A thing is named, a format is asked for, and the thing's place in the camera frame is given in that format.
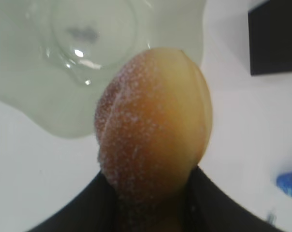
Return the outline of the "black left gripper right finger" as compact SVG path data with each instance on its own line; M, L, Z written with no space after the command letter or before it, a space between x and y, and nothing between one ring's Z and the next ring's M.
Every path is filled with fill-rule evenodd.
M234 202L197 167L186 186L184 231L268 232L269 224Z

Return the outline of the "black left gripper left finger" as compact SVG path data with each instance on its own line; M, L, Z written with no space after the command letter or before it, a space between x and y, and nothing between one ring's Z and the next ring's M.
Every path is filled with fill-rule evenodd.
M102 173L61 210L35 226L33 232L113 232L117 197Z

